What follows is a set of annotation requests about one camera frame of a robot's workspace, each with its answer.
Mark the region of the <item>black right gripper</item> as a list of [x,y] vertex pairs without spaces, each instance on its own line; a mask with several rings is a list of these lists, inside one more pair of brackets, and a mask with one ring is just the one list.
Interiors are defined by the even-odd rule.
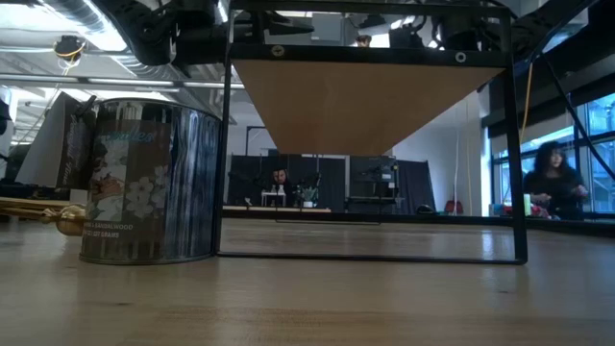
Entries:
[[411,15],[388,32],[390,48],[500,49],[499,20],[482,16]]

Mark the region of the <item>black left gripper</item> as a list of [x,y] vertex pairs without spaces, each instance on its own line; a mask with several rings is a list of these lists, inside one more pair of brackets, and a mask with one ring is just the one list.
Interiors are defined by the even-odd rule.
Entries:
[[[205,12],[181,12],[175,40],[176,65],[219,63],[225,59],[228,23],[218,23]],[[242,37],[310,34],[313,27],[277,12],[241,12],[234,19],[234,32]]]

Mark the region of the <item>floral label candle tin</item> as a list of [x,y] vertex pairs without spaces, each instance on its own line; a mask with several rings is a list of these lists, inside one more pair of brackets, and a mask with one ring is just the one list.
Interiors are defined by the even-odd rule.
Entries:
[[80,257],[169,263],[211,253],[220,119],[138,98],[58,96],[0,196],[86,202],[72,211]]

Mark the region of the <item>black curtain partition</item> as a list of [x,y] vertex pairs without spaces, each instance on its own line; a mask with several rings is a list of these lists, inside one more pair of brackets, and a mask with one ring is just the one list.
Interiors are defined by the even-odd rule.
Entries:
[[[316,156],[232,156],[228,169],[225,203],[230,206],[262,207],[261,193],[272,191],[272,172],[285,168],[294,184],[294,206],[302,206],[303,186],[318,188],[316,208],[334,213],[378,214],[361,203],[363,185],[358,173],[366,158],[324,158]],[[435,210],[429,164],[425,161],[398,161],[398,205],[392,214],[412,215],[421,208]]]

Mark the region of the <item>person at far desk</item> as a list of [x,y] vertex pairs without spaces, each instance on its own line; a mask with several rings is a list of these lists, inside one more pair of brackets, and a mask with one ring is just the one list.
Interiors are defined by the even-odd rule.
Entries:
[[285,168],[277,168],[272,172],[271,189],[275,194],[284,194],[284,197],[269,197],[272,207],[293,207],[296,199],[296,188],[289,180]]

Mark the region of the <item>black equipment rack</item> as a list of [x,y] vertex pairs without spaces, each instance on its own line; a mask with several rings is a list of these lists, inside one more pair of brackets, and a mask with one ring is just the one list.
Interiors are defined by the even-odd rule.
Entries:
[[366,158],[358,173],[363,185],[361,203],[378,214],[392,214],[398,205],[398,169],[395,157]]

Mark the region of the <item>person by window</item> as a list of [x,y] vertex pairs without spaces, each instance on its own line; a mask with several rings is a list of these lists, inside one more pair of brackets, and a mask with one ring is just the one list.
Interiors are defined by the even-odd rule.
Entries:
[[556,141],[538,148],[533,169],[524,177],[523,189],[534,205],[561,220],[580,220],[581,204],[589,194]]

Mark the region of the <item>far wooden desk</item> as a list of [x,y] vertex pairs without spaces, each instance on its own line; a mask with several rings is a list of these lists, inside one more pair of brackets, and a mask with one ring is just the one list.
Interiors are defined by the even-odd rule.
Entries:
[[300,212],[300,213],[331,213],[330,209],[318,208],[274,208],[274,207],[247,207],[247,206],[223,206],[223,210],[232,211],[253,211],[253,212]]

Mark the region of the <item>black yellow ceiling device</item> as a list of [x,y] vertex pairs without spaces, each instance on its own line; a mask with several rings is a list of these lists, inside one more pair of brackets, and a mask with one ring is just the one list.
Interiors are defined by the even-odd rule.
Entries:
[[61,36],[53,45],[55,55],[66,62],[77,62],[86,49],[86,41],[77,36]]

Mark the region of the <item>dark computer monitor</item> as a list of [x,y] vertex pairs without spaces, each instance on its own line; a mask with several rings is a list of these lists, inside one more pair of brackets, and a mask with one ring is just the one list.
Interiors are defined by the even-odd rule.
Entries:
[[16,178],[29,150],[30,144],[20,144],[11,148],[8,159],[4,161],[7,165],[5,170],[7,180],[13,181]]

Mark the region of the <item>wooden shelf riser black frame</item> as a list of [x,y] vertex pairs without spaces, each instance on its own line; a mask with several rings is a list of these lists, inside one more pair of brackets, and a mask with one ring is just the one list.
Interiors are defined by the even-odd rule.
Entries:
[[[268,44],[262,14],[279,10],[495,18],[496,52],[433,48],[353,48]],[[528,261],[521,187],[510,12],[503,6],[386,5],[357,2],[232,0],[250,12],[251,37],[230,24],[224,64],[236,71],[284,154],[376,156],[425,126],[480,85],[504,76],[512,187],[513,263]]]

